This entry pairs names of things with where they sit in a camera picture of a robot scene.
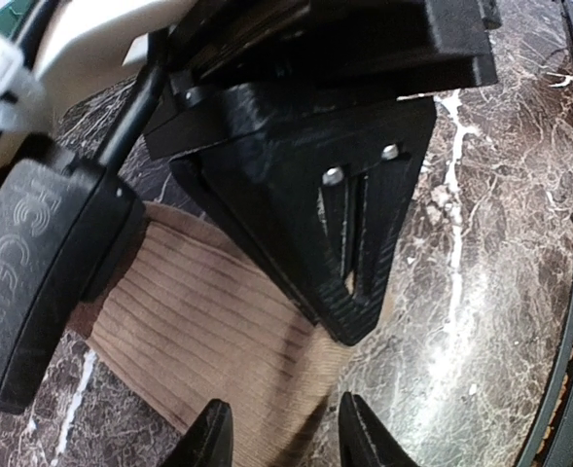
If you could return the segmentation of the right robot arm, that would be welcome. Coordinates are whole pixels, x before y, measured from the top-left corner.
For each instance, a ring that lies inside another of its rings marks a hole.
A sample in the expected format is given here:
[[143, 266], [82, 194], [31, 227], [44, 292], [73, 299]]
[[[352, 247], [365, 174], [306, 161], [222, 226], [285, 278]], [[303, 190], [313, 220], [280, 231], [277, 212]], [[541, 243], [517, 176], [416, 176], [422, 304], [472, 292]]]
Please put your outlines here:
[[105, 136], [138, 137], [313, 322], [376, 325], [435, 91], [497, 80], [493, 1], [36, 1], [0, 35], [0, 175], [128, 76]]

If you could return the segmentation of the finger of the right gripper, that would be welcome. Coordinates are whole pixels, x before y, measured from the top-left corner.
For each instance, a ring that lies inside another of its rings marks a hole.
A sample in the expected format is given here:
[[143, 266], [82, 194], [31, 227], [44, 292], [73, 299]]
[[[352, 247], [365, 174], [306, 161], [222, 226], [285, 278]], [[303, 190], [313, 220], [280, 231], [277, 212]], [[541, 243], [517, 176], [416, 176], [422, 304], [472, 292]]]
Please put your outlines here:
[[436, 109], [389, 90], [245, 84], [168, 123], [184, 190], [312, 322], [376, 326]]

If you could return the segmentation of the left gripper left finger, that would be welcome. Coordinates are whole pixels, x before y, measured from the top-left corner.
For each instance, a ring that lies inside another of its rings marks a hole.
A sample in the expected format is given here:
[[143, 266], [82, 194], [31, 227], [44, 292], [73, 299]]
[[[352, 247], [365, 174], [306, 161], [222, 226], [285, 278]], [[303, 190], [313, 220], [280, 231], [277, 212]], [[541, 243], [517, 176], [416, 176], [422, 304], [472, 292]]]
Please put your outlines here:
[[231, 406], [220, 399], [210, 400], [161, 466], [233, 466]]

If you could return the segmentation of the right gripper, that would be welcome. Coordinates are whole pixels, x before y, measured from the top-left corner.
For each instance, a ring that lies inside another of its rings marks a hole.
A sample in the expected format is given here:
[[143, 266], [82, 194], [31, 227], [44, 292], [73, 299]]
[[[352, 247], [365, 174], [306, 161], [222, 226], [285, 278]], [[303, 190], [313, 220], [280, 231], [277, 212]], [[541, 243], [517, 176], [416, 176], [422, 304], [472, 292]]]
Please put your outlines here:
[[255, 132], [285, 111], [489, 86], [493, 1], [200, 1], [169, 39], [154, 159]]

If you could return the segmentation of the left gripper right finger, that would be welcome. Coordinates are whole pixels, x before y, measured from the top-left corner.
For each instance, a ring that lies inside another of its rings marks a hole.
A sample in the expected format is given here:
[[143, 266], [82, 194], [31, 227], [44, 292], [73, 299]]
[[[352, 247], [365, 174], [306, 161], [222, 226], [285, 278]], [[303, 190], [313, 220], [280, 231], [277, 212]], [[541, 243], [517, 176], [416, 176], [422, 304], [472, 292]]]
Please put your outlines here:
[[339, 441], [342, 467], [417, 467], [358, 394], [341, 396]]

